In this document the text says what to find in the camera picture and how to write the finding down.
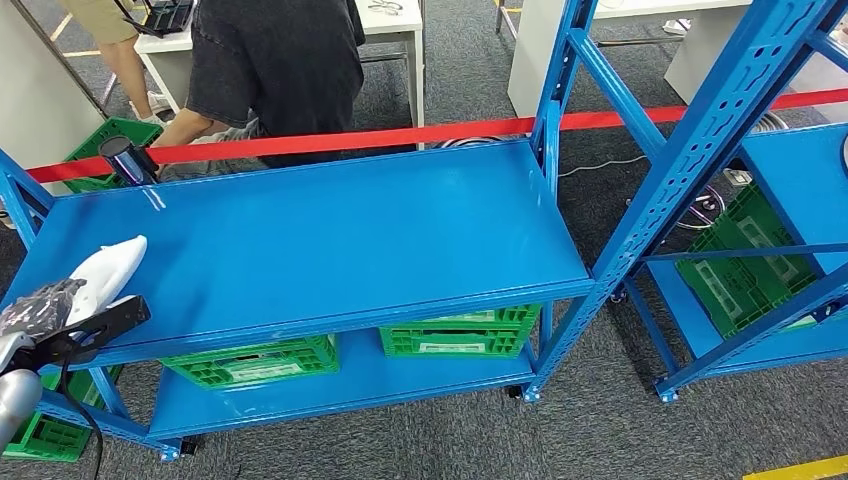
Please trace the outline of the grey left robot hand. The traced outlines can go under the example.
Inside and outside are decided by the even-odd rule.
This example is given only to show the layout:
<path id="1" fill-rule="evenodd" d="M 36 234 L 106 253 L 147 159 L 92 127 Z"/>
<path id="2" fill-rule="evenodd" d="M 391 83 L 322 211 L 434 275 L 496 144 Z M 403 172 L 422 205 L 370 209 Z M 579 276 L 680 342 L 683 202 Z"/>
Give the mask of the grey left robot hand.
<path id="1" fill-rule="evenodd" d="M 85 284 L 85 280 L 67 278 L 19 297 L 1 312 L 1 335 L 22 333 L 40 339 L 64 328 L 74 296 Z"/>

